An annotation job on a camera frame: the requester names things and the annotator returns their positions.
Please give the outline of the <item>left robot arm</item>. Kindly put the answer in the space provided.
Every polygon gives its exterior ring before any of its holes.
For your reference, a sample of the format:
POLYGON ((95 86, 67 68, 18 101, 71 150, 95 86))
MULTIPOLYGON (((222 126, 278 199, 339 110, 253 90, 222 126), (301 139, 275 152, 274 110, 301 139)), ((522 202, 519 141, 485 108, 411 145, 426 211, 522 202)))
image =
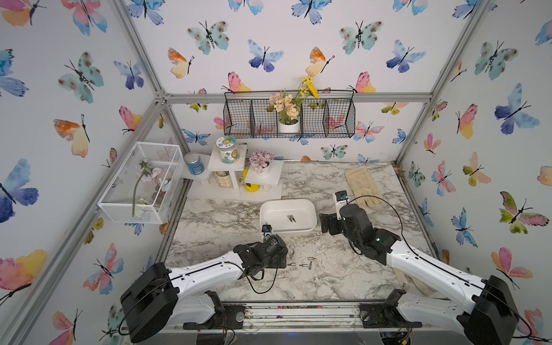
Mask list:
POLYGON ((287 256, 287 246, 278 235, 264 242, 240 244, 216 259, 168 268, 159 262, 148 268, 122 294, 122 324, 130 342, 152 338, 166 326, 217 327, 225 311, 215 288, 263 275, 287 256))

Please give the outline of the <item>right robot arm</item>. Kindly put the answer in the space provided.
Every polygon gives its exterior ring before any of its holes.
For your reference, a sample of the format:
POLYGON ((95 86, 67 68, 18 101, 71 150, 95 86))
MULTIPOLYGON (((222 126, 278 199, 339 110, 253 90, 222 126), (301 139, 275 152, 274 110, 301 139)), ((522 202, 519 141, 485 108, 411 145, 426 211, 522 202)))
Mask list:
POLYGON ((343 205, 320 214, 321 230, 342 235, 361 253, 399 270, 444 295, 424 298, 396 290, 388 300, 405 321, 437 326, 467 337, 472 344, 510 344, 520 316, 508 284, 495 275, 472 275, 411 247, 399 235, 374 227, 364 209, 343 205))

